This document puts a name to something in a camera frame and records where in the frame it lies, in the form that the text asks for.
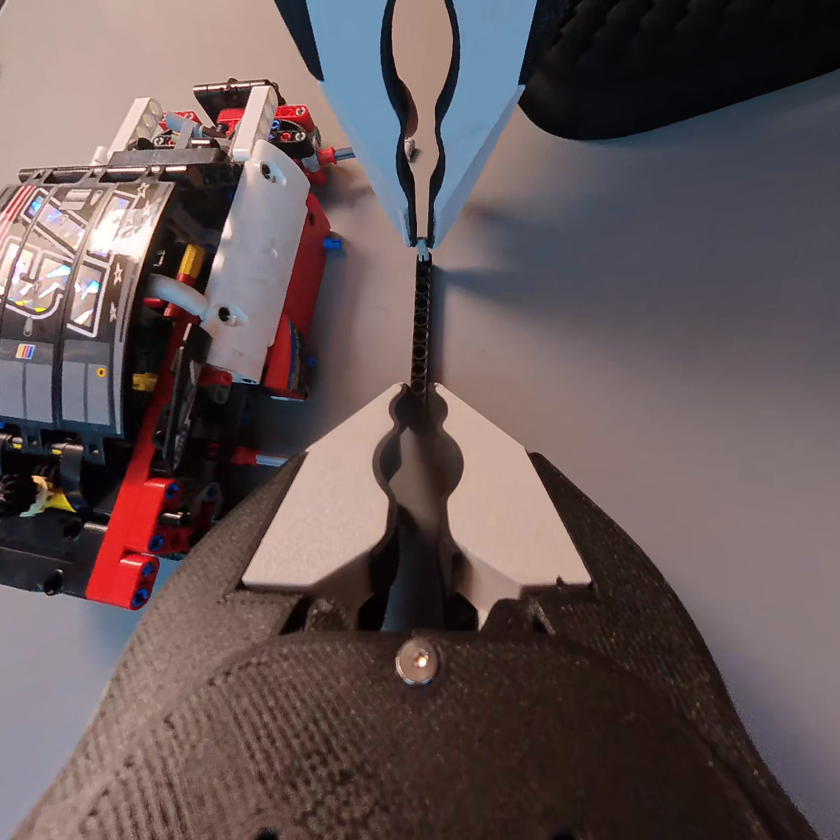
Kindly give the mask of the long black lego beam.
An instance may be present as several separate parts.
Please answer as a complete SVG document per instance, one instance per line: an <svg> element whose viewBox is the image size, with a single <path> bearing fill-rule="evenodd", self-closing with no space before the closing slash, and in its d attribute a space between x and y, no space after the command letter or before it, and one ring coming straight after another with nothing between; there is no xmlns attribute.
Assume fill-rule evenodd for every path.
<svg viewBox="0 0 840 840"><path fill-rule="evenodd" d="M432 367L434 302L434 262L430 253L418 252L415 269L413 338L410 380L408 382L409 423L412 428L424 425Z"/></svg>

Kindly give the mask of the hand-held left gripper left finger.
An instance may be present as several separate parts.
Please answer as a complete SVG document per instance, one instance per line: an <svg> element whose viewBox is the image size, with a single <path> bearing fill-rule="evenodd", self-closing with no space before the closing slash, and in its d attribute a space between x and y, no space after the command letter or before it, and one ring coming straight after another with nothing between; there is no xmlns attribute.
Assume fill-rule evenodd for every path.
<svg viewBox="0 0 840 840"><path fill-rule="evenodd" d="M383 629L396 578L403 383L310 445L241 580L258 594L336 603L359 629Z"/></svg>

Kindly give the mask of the lego race car model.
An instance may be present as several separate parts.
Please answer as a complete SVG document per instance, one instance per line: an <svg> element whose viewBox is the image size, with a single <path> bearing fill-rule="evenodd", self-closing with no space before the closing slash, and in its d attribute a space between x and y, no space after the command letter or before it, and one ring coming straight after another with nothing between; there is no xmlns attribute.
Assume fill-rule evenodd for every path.
<svg viewBox="0 0 840 840"><path fill-rule="evenodd" d="M325 147L268 79L137 98L78 166L2 190L1 582L136 611L248 493L249 392L308 398Z"/></svg>

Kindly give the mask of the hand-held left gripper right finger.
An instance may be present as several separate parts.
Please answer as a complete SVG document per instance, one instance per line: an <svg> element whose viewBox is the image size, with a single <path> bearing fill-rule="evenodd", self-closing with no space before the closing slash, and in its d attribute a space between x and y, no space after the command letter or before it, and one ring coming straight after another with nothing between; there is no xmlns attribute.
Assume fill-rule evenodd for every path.
<svg viewBox="0 0 840 840"><path fill-rule="evenodd" d="M441 430L461 470L445 502L448 534L462 558L455 592L482 627L500 601L558 584L588 587L590 572L525 447L445 386Z"/></svg>

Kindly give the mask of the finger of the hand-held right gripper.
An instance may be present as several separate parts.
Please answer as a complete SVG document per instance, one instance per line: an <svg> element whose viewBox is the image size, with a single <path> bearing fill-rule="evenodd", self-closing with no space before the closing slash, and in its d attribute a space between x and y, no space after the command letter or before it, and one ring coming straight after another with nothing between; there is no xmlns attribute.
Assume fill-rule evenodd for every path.
<svg viewBox="0 0 840 840"><path fill-rule="evenodd" d="M307 1L321 90L405 245L416 246L413 173L403 142L412 104L396 72L394 1Z"/></svg>
<svg viewBox="0 0 840 840"><path fill-rule="evenodd" d="M474 190L524 90L520 76L535 1L446 2L453 36L435 106L438 159L429 183L427 245L440 245Z"/></svg>

